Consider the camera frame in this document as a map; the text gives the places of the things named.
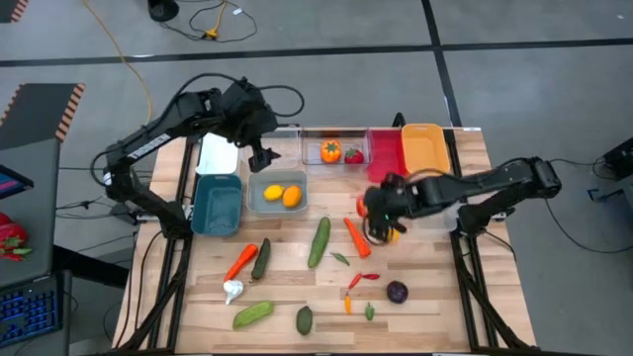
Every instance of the blue container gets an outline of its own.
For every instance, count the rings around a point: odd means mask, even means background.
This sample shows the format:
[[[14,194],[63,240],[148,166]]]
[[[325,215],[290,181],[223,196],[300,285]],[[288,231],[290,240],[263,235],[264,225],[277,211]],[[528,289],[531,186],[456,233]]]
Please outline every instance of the blue container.
[[[191,229],[211,236],[230,236],[239,228],[241,180],[229,174],[205,175],[198,181]]]

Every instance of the keyboard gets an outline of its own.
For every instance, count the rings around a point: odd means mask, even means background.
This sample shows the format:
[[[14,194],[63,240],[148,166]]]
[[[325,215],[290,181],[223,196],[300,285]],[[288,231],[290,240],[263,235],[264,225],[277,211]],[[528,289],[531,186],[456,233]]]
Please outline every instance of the keyboard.
[[[62,306],[61,274],[0,290],[0,348],[61,329]]]

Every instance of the wooden table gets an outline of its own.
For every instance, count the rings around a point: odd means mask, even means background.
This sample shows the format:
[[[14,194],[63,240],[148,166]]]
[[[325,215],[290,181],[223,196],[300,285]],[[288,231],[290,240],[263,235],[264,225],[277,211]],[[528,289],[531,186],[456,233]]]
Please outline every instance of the wooden table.
[[[481,131],[456,129],[454,133],[463,174],[491,168]],[[184,147],[185,140],[178,139],[159,151],[151,190],[166,200],[174,199]],[[192,160],[197,162],[197,151]],[[192,164],[189,174],[186,190],[189,196],[193,192],[195,165]],[[242,164],[242,181],[247,179],[246,169]],[[299,169],[306,167],[300,163]],[[437,228],[433,221],[408,222],[410,230],[397,244],[374,247],[371,257],[361,260],[342,219],[350,217],[358,222],[355,198],[370,183],[360,173],[328,176],[309,169],[308,174],[309,208],[304,216],[262,219],[244,205],[236,236],[195,236],[176,352],[468,351],[446,230]],[[318,267],[310,270],[308,254],[318,220],[323,216],[329,216],[332,222],[329,245]],[[158,230],[157,222],[150,222],[138,235],[137,263],[132,271],[132,313],[124,341],[132,334],[136,322],[139,262]],[[503,223],[491,223],[489,231],[508,240]],[[237,277],[244,282],[244,294],[226,306],[222,286],[226,270],[245,244],[259,245],[264,237],[272,242],[265,277],[257,283],[249,282],[251,263]],[[484,236],[479,242],[492,304],[521,339],[533,344],[534,336],[512,255]],[[141,320],[155,302],[165,245],[165,240],[159,238],[148,251],[141,286]],[[344,254],[351,267],[336,261],[329,252]],[[343,306],[346,287],[358,272],[379,273],[382,277],[377,281],[363,280],[350,292],[353,315],[346,315]],[[408,285],[409,298],[403,305],[387,300],[385,286],[392,280]],[[243,330],[231,329],[233,316],[238,311],[264,300],[275,302],[272,315]],[[376,317],[371,322],[363,313],[368,302],[376,309]],[[295,329],[297,310],[305,305],[315,313],[313,332],[308,336],[300,335]],[[480,343],[485,344],[481,310],[474,300],[473,305]],[[170,307],[167,310],[160,327],[159,346],[165,345],[167,339]],[[123,329],[127,312],[126,291],[115,341]]]

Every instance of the gray floor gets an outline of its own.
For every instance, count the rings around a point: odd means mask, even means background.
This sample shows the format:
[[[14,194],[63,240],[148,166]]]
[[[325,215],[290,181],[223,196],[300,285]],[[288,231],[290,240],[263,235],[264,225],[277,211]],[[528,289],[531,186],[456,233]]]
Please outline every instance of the gray floor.
[[[417,0],[234,0],[257,20],[242,43],[193,43],[145,15],[144,1],[91,1],[126,55],[368,45],[428,45]],[[633,3],[618,0],[432,0],[445,44],[595,40],[631,37]],[[203,6],[184,4],[175,23]],[[228,13],[221,34],[241,36],[249,22]],[[21,22],[0,26],[0,60],[116,55],[94,19],[74,0],[31,0]],[[542,48],[445,52],[464,126],[482,127],[493,163],[539,155],[593,161],[633,135],[633,47]],[[450,126],[431,52],[155,62],[136,64],[155,112],[187,78],[203,71],[247,76],[259,85],[288,84],[307,99],[293,123],[377,126],[401,111],[410,122]],[[0,103],[26,82],[83,82],[87,89],[61,152],[58,203],[103,192],[85,170],[105,145],[135,130],[145,117],[136,79],[119,64],[0,68]],[[193,90],[226,83],[208,80]],[[266,93],[278,112],[297,106],[290,94]],[[631,209],[619,199],[588,200],[586,189],[608,182],[590,170],[557,163],[564,190],[552,209],[578,241],[612,249],[633,243]],[[150,170],[152,160],[139,165]],[[105,213],[91,208],[86,215]],[[629,355],[633,349],[632,254],[600,255],[571,244],[542,202],[518,207],[509,219],[512,244],[538,344],[545,349]],[[114,219],[58,220],[56,243],[82,249],[134,231]],[[84,253],[108,261],[130,256],[130,238]],[[75,281],[71,354],[108,347],[122,292]]]

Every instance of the cucumber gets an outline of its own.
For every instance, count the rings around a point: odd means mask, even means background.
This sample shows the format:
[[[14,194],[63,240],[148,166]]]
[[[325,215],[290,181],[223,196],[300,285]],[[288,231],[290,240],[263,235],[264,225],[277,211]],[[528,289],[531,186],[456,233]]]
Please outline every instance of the cucumber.
[[[321,218],[318,223],[318,229],[316,230],[315,239],[313,240],[313,247],[310,250],[310,257],[308,258],[308,267],[317,267],[320,259],[323,257],[327,242],[329,241],[329,218]]]
[[[297,331],[303,336],[308,335],[313,328],[313,311],[305,306],[297,311]]]
[[[259,256],[257,256],[257,260],[255,261],[255,267],[253,267],[253,271],[250,273],[250,276],[254,280],[258,280],[264,276],[264,271],[266,271],[266,265],[268,264],[268,257],[270,256],[270,240],[268,237],[264,238],[264,242],[261,243],[261,247],[259,248]]]
[[[237,313],[233,319],[233,329],[239,329],[254,323],[255,321],[269,315],[273,312],[274,305],[272,302],[259,302],[243,311]]]

